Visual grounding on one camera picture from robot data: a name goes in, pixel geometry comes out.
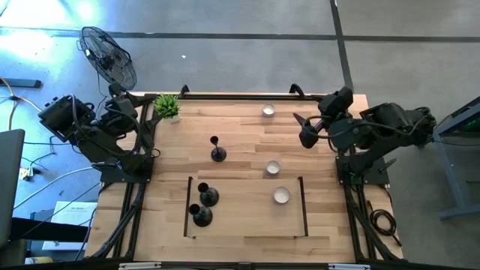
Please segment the small succulent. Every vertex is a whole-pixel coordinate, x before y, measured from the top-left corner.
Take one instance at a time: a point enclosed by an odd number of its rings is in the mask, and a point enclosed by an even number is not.
[[[178,98],[179,96],[174,94],[161,94],[155,101],[155,111],[165,119],[177,116],[180,110]]]

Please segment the paper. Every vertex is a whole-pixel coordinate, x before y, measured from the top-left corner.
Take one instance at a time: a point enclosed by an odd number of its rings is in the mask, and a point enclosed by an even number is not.
[[[64,208],[69,202],[57,202],[55,206],[55,212]],[[58,214],[52,217],[53,223],[58,224],[72,224],[78,225],[84,223],[82,226],[88,227],[88,220],[92,216],[92,212],[97,208],[96,202],[73,202],[67,208],[61,210]],[[44,251],[78,251],[82,247],[82,243],[70,243],[70,242],[55,242],[45,241],[43,243],[42,250]]]

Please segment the concrete floor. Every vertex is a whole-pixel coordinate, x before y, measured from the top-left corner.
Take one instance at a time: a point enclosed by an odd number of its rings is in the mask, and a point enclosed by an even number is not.
[[[345,35],[480,35],[476,27],[480,2],[475,0],[337,0],[337,4]],[[115,32],[335,34],[328,0],[11,0],[0,17],[0,26],[9,27],[89,25]],[[70,93],[96,104],[101,99],[97,76],[76,41],[42,32],[0,36],[0,76],[43,81],[40,90],[14,90],[38,105]],[[344,84],[334,40],[117,41],[132,55],[138,76],[135,91],[179,91],[188,84],[194,92],[286,92],[291,83],[298,83],[306,92],[325,93]],[[479,50],[480,43],[346,42],[355,92],[366,94],[370,105],[428,106],[438,119],[479,95]],[[100,79],[100,84],[106,93],[106,82]],[[10,107],[10,101],[0,105],[4,129]],[[50,133],[36,114],[22,103],[13,128],[25,129],[27,141],[47,142]],[[36,158],[48,151],[48,145],[26,145],[23,156]],[[19,182],[17,203],[56,176],[89,165],[68,146],[56,146],[55,151],[56,157],[41,161],[48,172],[32,182]],[[437,217],[438,211],[455,204],[436,149],[402,148],[388,158],[398,159],[388,173],[405,257],[418,263],[480,268],[480,215],[450,221]],[[56,201],[72,200],[98,178],[94,170],[64,178],[14,215],[28,217],[30,212],[52,209]],[[80,200],[95,200],[97,193],[93,190]]]

